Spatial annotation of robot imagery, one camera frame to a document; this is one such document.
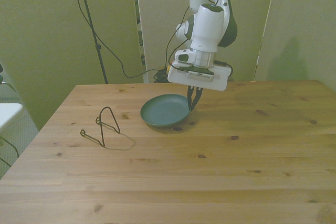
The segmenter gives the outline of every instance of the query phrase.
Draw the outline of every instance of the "wire stand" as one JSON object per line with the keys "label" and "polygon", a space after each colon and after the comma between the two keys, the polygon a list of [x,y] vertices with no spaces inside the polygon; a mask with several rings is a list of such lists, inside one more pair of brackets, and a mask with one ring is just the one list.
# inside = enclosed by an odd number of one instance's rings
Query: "wire stand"
{"label": "wire stand", "polygon": [[[117,126],[118,129],[116,129],[116,128],[113,127],[112,125],[109,125],[109,124],[107,124],[107,123],[103,123],[103,121],[102,121],[102,119],[101,119],[101,114],[103,113],[103,111],[104,111],[105,109],[110,110],[111,115],[113,116],[114,122],[115,122],[115,124],[116,124],[116,126]],[[103,109],[100,111],[100,113],[99,113],[99,117],[96,118],[96,123],[100,126],[101,141],[99,141],[98,139],[96,139],[96,138],[94,138],[94,137],[92,137],[92,136],[86,134],[86,131],[85,131],[84,129],[81,129],[81,130],[80,130],[80,135],[81,135],[82,137],[87,137],[87,138],[93,140],[94,142],[98,143],[101,147],[106,148],[106,146],[105,146],[105,141],[104,141],[103,125],[106,126],[106,127],[108,127],[108,128],[110,128],[110,129],[113,129],[115,132],[117,132],[118,134],[120,134],[120,128],[119,128],[119,125],[118,125],[118,123],[117,123],[116,117],[115,117],[114,114],[113,114],[112,109],[111,109],[110,107],[108,107],[108,106],[105,107],[105,108],[103,108]]]}

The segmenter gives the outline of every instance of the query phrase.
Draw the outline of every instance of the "green frying pan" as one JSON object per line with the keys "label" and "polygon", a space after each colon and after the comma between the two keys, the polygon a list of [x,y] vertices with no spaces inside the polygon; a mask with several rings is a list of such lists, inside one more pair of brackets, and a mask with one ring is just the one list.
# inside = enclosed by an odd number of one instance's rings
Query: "green frying pan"
{"label": "green frying pan", "polygon": [[164,94],[146,102],[141,118],[150,126],[169,127],[180,123],[189,115],[188,100],[179,94]]}

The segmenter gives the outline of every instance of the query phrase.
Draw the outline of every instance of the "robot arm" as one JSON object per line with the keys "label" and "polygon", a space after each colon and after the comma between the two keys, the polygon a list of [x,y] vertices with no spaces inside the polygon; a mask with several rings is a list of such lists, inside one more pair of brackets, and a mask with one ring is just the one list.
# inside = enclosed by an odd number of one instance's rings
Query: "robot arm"
{"label": "robot arm", "polygon": [[210,1],[190,0],[194,15],[176,33],[180,40],[188,39],[189,49],[176,52],[168,80],[223,91],[231,69],[214,65],[217,46],[230,45],[236,39],[237,26],[229,0]]}

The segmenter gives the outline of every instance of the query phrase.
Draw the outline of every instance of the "wood grain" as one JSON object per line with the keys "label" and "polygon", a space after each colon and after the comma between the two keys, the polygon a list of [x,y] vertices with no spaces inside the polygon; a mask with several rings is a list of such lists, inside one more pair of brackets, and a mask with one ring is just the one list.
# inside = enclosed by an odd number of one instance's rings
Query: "wood grain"
{"label": "wood grain", "polygon": [[[318,81],[204,90],[179,125],[141,106],[177,84],[77,86],[0,180],[0,223],[336,223],[336,94]],[[121,133],[95,119],[110,106]],[[103,114],[103,121],[113,118]]]}

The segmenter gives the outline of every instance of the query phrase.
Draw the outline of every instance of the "wall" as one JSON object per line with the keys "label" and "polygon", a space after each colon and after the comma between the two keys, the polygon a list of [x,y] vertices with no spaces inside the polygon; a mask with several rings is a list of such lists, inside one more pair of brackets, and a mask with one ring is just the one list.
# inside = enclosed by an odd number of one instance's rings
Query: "wall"
{"label": "wall", "polygon": [[272,0],[256,80],[317,79],[336,91],[336,0]]}
{"label": "wall", "polygon": [[[97,34],[122,59],[126,73],[141,73],[134,0],[88,4]],[[1,0],[0,37],[0,61],[39,129],[75,85],[104,83],[76,0]],[[110,83],[142,82],[141,76],[125,78],[114,56],[101,52]]]}
{"label": "wall", "polygon": [[[234,67],[234,80],[252,80],[270,0],[231,0],[231,3],[238,36],[229,47],[219,48],[216,59]],[[147,69],[164,66],[167,43],[188,5],[189,0],[139,0]],[[180,41],[174,38],[169,54],[178,44]],[[150,81],[154,74],[149,73]]]}

